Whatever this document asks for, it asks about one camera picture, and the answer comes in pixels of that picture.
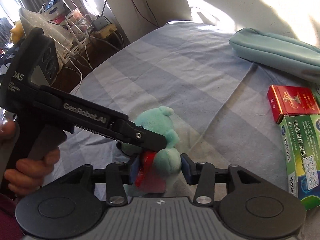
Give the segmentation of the person's left hand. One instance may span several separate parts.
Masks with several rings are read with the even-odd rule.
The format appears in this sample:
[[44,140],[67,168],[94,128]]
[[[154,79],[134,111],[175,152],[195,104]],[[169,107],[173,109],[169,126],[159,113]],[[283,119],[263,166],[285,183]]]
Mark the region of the person's left hand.
[[24,197],[38,190],[44,183],[46,176],[54,170],[54,165],[60,160],[60,149],[58,147],[47,152],[41,160],[29,158],[17,161],[15,168],[7,169],[4,172],[4,178],[8,182],[8,193],[16,197]]

